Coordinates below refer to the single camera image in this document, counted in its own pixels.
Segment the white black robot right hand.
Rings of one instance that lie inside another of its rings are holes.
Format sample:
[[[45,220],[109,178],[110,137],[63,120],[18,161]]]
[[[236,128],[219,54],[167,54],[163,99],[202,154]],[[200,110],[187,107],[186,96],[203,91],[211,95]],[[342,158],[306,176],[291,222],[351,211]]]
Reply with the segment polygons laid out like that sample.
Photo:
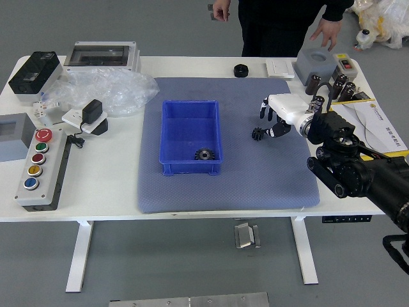
[[[276,113],[277,123],[269,129],[260,129],[258,132],[260,139],[264,133],[273,138],[283,136],[291,130],[292,125],[301,136],[307,137],[313,113],[307,112],[309,106],[299,95],[291,93],[269,95],[261,104],[261,119],[264,118],[267,107],[268,121],[271,121],[273,113]]]

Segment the person's left hand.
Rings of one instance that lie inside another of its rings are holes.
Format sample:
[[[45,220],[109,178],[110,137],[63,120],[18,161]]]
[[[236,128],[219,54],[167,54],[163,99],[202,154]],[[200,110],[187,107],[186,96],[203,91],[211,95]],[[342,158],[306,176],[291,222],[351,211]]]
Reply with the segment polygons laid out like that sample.
[[[341,27],[341,20],[329,21],[321,18],[315,32],[310,37],[310,41],[314,41],[319,37],[319,35],[322,35],[321,47],[326,47],[329,45],[327,50],[332,51],[337,44],[337,36],[341,30]]]

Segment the person's right hand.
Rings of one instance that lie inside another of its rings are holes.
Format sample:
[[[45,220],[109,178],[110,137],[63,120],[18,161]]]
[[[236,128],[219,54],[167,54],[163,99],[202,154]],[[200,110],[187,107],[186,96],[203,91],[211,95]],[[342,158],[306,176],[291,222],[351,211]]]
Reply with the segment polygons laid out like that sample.
[[[221,22],[227,22],[229,19],[229,7],[231,1],[230,0],[215,0],[212,5],[213,8],[213,16],[216,20]]]

